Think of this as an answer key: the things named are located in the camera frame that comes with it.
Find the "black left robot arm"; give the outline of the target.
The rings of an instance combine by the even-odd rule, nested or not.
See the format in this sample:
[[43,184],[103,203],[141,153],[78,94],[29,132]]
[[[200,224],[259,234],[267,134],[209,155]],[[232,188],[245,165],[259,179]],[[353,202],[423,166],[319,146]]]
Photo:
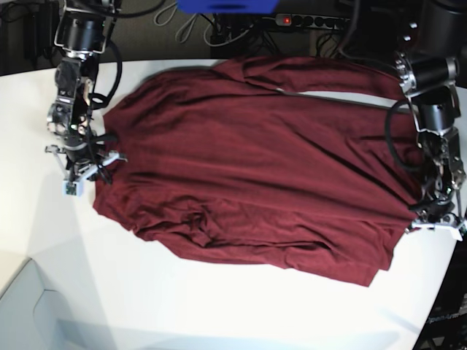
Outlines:
[[[389,69],[403,96],[387,112],[385,139],[397,164],[422,177],[421,198],[410,207],[416,228],[458,228],[466,218],[460,191],[466,172],[460,155],[456,79],[466,43],[465,1],[352,1],[339,53]],[[409,109],[422,150],[419,165],[395,149],[393,117]]]

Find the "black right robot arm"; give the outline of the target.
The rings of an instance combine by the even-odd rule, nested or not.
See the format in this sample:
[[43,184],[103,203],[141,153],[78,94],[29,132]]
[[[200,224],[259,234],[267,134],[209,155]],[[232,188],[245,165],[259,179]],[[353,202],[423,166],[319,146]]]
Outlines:
[[[64,56],[55,70],[57,96],[47,115],[47,129],[61,140],[60,147],[49,147],[54,155],[64,154],[65,174],[75,179],[86,167],[104,173],[108,153],[90,126],[93,112],[109,105],[123,73],[123,62],[112,32],[118,20],[150,15],[163,1],[138,12],[124,13],[121,1],[65,1],[55,33],[54,44]],[[115,81],[109,93],[96,93],[100,57],[106,49],[114,53],[117,63]]]

